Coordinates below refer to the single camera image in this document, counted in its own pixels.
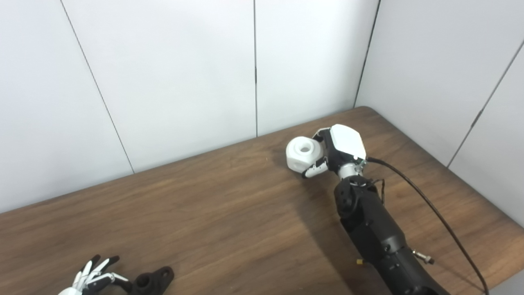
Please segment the white and black right hand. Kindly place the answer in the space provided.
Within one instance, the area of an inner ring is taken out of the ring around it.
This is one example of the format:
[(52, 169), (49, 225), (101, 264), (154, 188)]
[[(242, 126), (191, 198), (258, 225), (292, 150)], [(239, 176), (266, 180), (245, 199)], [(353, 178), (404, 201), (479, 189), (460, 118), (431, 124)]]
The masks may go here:
[(302, 172), (304, 179), (328, 170), (340, 180), (363, 174), (367, 153), (359, 132), (345, 125), (333, 125), (319, 129), (312, 139), (323, 146), (323, 153)]

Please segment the white and black left hand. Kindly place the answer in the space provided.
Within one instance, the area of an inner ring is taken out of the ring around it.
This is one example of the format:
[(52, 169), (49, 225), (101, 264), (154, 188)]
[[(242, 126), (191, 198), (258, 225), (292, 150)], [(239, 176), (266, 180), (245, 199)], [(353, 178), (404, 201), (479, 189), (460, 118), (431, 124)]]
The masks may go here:
[(60, 291), (60, 295), (98, 295), (102, 290), (110, 285), (122, 288), (126, 293), (132, 290), (132, 283), (129, 279), (115, 272), (106, 270), (120, 260), (120, 256), (111, 256), (101, 261), (99, 254), (82, 267), (75, 275), (71, 286)]

